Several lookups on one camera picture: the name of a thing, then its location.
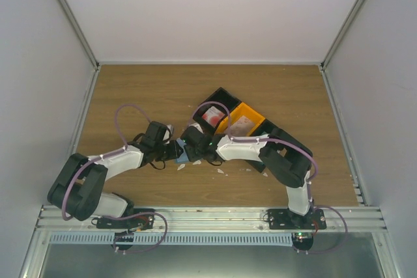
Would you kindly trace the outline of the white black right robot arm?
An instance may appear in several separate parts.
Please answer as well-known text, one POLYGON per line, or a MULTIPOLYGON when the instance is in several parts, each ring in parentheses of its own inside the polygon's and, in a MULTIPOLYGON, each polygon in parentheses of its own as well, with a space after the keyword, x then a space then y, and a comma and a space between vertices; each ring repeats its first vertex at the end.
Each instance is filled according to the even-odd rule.
POLYGON ((286 187, 288 209, 284 221, 296 229, 311 223, 313 198, 311 179, 317 174, 312 153, 276 134, 235 137, 225 133, 209 135, 191 125, 180 139, 190 161, 203 159, 211 164, 232 160, 261 162, 273 177, 286 187))

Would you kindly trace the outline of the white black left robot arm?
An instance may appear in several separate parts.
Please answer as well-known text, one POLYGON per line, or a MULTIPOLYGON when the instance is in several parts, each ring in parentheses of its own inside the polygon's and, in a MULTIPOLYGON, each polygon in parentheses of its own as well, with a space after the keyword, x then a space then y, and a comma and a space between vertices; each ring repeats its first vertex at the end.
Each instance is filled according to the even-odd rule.
POLYGON ((61 209, 65 221, 84 221, 92 216, 110 217, 121 229, 134 222, 129 200, 116 193, 105 193, 104 184, 126 171, 176 159, 183 149, 172 139, 173 126, 152 121, 145 133, 122 148, 98 156, 72 154, 52 184, 47 200, 61 209))

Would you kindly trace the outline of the blue card holder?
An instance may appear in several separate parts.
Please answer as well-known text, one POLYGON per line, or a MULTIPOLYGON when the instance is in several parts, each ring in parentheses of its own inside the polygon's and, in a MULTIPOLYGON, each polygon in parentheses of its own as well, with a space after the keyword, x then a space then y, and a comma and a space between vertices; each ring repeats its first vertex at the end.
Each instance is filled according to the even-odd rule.
POLYGON ((180 138, 176 139, 176 142, 179 144, 180 148, 182 149, 182 153, 179 155, 178 158, 175 159, 175 163, 178 163, 178 164, 189 163, 190 160, 188 159, 188 155, 185 151, 186 143, 180 138))

